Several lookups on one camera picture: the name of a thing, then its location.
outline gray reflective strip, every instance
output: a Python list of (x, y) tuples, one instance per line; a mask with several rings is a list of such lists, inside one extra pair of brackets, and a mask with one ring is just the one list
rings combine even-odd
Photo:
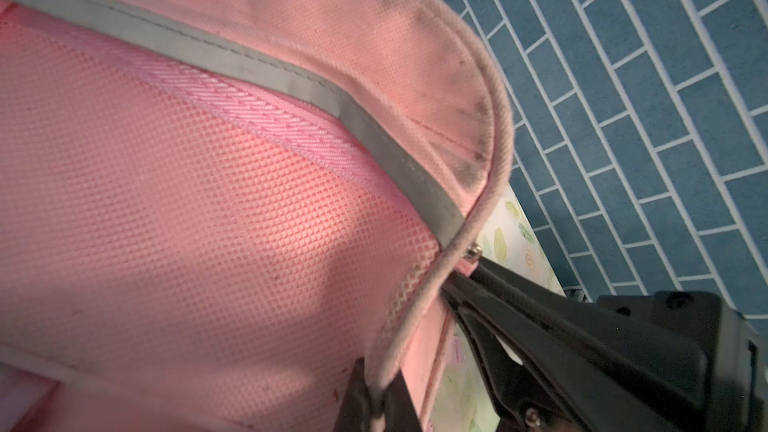
[(341, 121), (443, 247), (464, 223), (446, 190), (360, 104), (314, 72), (116, 0), (11, 0), (209, 72), (309, 102)]

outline pink backpack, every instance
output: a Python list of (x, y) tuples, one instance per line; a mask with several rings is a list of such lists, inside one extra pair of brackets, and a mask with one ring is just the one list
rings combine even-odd
[(0, 0), (0, 430), (423, 422), (511, 161), (440, 0)]

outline mesh panel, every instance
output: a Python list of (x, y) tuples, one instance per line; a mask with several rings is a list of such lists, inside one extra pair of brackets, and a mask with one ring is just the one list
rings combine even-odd
[(0, 22), (0, 336), (258, 430), (328, 430), (437, 246), (390, 201)]
[[(426, 0), (121, 0), (318, 72), (352, 93), (466, 215), (494, 141), (494, 67)], [(463, 23), (459, 18), (452, 28)], [(472, 38), (474, 43), (466, 43)], [(503, 84), (494, 77), (499, 98)]]

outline blue tiled floor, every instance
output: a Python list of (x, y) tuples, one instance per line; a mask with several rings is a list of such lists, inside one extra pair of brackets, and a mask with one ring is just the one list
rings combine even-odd
[(766, 0), (445, 1), (508, 83), (563, 286), (714, 292), (768, 333)]

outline metal screw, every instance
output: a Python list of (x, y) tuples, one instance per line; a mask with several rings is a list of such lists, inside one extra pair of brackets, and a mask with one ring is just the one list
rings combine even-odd
[(480, 260), (480, 256), (482, 255), (482, 247), (478, 245), (476, 242), (474, 242), (472, 245), (470, 245), (467, 248), (467, 251), (464, 253), (464, 258), (467, 259), (470, 263), (474, 264), (478, 260)]
[(534, 428), (542, 426), (542, 418), (538, 415), (538, 410), (529, 408), (525, 411), (525, 425)]

